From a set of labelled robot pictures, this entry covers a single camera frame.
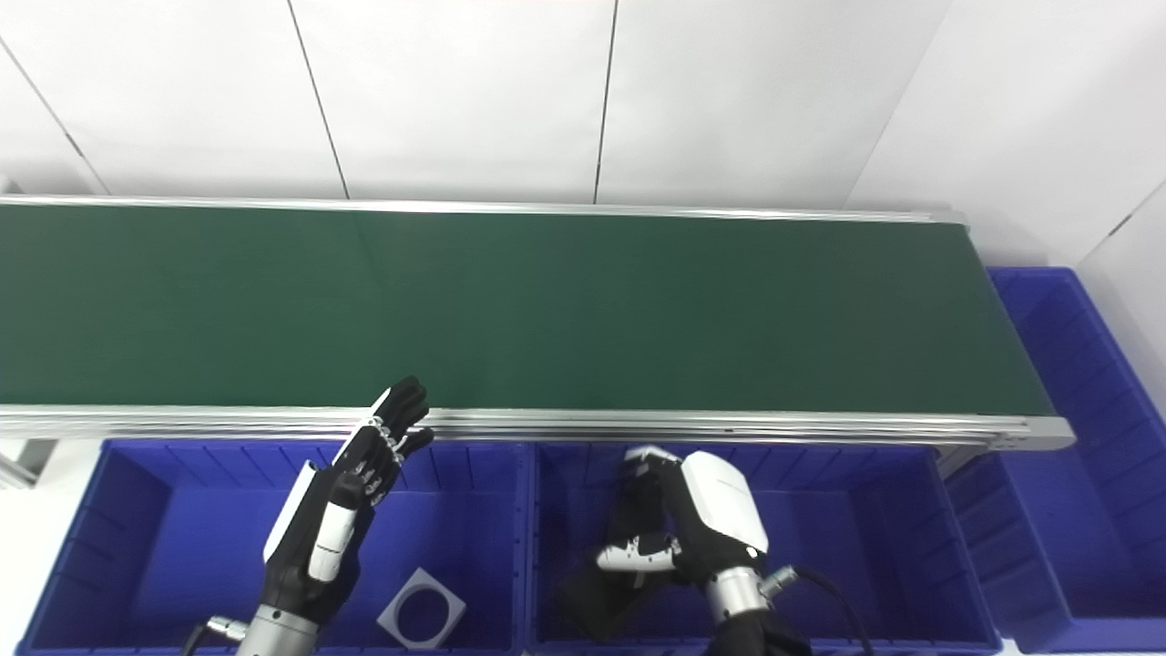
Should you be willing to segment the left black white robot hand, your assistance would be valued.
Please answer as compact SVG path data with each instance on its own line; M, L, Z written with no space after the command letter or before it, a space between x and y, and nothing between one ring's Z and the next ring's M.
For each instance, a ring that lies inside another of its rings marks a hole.
M333 456L307 460L265 543L259 604L317 627L332 622L361 573L358 551L409 456L434 440L417 378L382 392Z

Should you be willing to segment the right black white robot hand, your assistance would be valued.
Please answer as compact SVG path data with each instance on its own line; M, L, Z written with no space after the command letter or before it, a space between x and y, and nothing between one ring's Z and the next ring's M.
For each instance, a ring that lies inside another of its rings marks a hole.
M742 470L711 452L676 456L653 445L630 449L619 470L635 523L600 546L600 570L761 595L770 536Z

